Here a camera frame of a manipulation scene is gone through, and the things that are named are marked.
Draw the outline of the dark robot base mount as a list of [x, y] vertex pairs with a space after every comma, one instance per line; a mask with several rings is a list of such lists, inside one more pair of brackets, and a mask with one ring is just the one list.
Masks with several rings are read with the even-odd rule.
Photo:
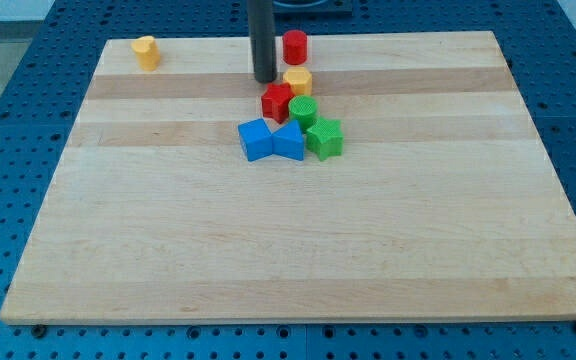
[[354, 0], [273, 0], [273, 6], [281, 15], [351, 14]]

